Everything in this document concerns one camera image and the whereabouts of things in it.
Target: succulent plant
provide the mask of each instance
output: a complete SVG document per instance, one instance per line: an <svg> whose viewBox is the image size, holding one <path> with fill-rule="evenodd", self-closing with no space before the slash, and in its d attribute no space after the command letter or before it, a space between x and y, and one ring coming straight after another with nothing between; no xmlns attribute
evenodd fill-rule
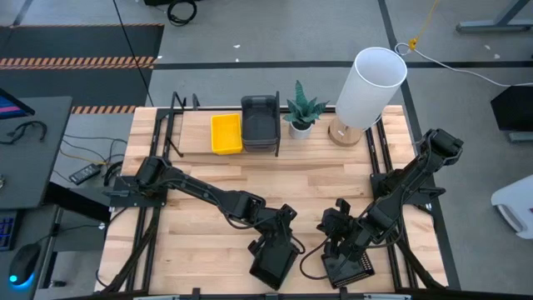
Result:
<svg viewBox="0 0 533 300"><path fill-rule="evenodd" d="M301 83L296 80L296 100L286 100L291 113L286 114L283 119L287 122L308 127L309 124L314 124L316 120L320 119L319 116L326 111L328 102L316 103L316 97L311 101L307 101Z"/></svg>

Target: wooden tabletop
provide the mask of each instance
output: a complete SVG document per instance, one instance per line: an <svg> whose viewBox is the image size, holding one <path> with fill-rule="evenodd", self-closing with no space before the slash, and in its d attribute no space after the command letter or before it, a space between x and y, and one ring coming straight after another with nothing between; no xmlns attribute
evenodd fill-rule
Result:
<svg viewBox="0 0 533 300"><path fill-rule="evenodd" d="M155 116L155 108L135 111L122 174L134 175L148 155ZM366 140L362 138L354 147L335 145L327 136L328 123L334 116L329 113L321 115L306 140L291 139L287 122L282 122L279 157L272 153L242 153L229 156L189 154L179 158L171 152L170 159L174 167L219 188L245 190L262 196L268 207L280 208L283 203L290 205L298 212L291 228L309 251L324 240L324 233L316 230L316 225L325 209L335 207L337 198L345 198L351 204L351 215L357 215L372 201L371 163ZM383 113L383 122L394 167L403 168L414 157L414 151L402 107L388 106ZM174 142L179 141L181 132L180 115L174 122ZM384 171L377 130L373 132L381 170ZM170 191L167 201L157 233L151 295L191 294L193 288L201 288L202 293L217 294L272 292L248 273L253 256L247 246L259 238L255 230L235 230L227 225L216 207L183 192ZM129 208L108 230L99 271L105 283L117 274L132 250L137 214L137 208ZM446 285L431 217L410 205L405 205L404 215L411 249L435 280ZM393 291L386 249L367 252L376 275L348 285L348 291ZM325 274L320 253L307 259L304 266L314 276ZM399 250L397 253L402 283L407 287L405 264ZM298 264L302 257L297 257L278 292L337 293L327 280L311 281L301 275ZM136 288L140 287L143 267L141 260Z"/></svg>

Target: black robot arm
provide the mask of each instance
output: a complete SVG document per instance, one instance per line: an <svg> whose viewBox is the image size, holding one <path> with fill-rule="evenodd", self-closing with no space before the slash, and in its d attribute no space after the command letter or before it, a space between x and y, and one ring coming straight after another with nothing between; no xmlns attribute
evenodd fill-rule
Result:
<svg viewBox="0 0 533 300"><path fill-rule="evenodd" d="M355 269L353 264L361 260L368 248L385 247L370 246L370 243L379 244L390 235L394 237L393 243L401 240L403 232L398 234L396 225L401 221L403 204L411 197L424 193L434 198L445 192L442 188L422 187L422 184L443 166L457 162L462 144L460 139L442 129L430 130L422 140L420 155L405 168L389 172L379 182L381 196L359 217L349 215L350 205L344 199L337 199L339 210L328 208L324 212L317 229L330 238L325 244L322 261L334 288L360 279L351 269Z"/></svg>
<svg viewBox="0 0 533 300"><path fill-rule="evenodd" d="M291 242L291 220L296 211L288 205L266 207L264 198L245 191L224 191L185 174L162 157L146 157L135 176L138 192L145 197L162 189L176 189L215 205L236 229L255 228L261 237L248 250L255 256L250 273L278 289L294 263L304 253Z"/></svg>

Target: keyboard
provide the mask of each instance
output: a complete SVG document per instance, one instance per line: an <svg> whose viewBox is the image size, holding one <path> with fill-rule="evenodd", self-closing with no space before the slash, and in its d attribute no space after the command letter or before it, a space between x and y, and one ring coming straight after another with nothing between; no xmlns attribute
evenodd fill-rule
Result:
<svg viewBox="0 0 533 300"><path fill-rule="evenodd" d="M18 210L0 211L0 251L13 250L22 213Z"/></svg>

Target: potted plant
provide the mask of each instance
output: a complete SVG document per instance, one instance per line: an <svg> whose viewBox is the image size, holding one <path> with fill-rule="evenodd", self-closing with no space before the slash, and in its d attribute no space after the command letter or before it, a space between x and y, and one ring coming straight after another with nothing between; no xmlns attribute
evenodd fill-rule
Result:
<svg viewBox="0 0 533 300"><path fill-rule="evenodd" d="M283 119L290 123L289 134L291 137L295 139L309 137L315 121L319 120L321 113L326 111L327 102L316 103L316 98L307 101L301 83L296 80L296 101L287 99L286 103L291 113L285 115Z"/></svg>

